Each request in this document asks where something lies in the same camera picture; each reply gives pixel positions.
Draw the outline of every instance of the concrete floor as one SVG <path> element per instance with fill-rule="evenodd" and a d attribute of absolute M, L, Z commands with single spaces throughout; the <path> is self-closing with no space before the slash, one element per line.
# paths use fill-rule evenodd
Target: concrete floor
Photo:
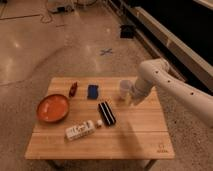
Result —
<path fill-rule="evenodd" d="M 1 19 L 44 14 L 44 0 L 9 0 Z M 119 21 L 101 3 L 54 15 L 0 20 L 0 170 L 51 170 L 24 153 L 36 120 L 35 109 L 54 76 L 135 76 L 151 56 L 135 39 L 119 38 Z M 113 54 L 101 56 L 102 49 Z M 173 97 L 158 89 L 176 153 L 153 171 L 213 170 L 213 131 Z M 142 170 L 140 160 L 64 161 L 67 170 Z"/>

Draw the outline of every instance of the paper cup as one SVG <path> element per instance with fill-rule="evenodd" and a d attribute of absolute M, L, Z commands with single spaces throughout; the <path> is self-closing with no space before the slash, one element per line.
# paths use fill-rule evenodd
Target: paper cup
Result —
<path fill-rule="evenodd" d="M 126 100 L 128 93 L 130 92 L 133 83 L 129 80 L 122 80 L 120 82 L 120 97 L 123 100 Z"/>

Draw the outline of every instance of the bowl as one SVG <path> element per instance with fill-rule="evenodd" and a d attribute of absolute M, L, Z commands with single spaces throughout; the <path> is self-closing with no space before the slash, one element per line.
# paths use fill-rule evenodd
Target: bowl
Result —
<path fill-rule="evenodd" d="M 45 122 L 57 122 L 69 113 L 69 100 L 61 94 L 45 97 L 37 107 L 37 118 Z"/>

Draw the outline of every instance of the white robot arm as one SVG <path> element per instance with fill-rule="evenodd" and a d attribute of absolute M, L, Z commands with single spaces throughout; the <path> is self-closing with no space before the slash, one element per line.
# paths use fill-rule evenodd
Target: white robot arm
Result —
<path fill-rule="evenodd" d="M 141 102 L 156 85 L 171 94 L 213 128 L 213 96 L 172 77 L 168 74 L 169 68 L 169 63 L 164 59 L 142 62 L 139 67 L 139 76 L 130 91 L 132 102 Z"/>

